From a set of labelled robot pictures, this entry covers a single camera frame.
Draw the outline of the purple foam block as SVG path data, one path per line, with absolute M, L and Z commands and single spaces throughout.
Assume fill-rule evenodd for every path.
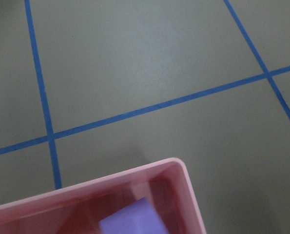
M 156 209 L 142 198 L 99 222 L 103 234 L 167 234 Z

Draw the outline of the pink plastic bin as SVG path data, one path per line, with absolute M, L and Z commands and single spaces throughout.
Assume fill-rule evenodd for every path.
M 168 158 L 0 205 L 0 234 L 102 234 L 101 220 L 142 198 L 169 234 L 206 232 L 184 162 Z

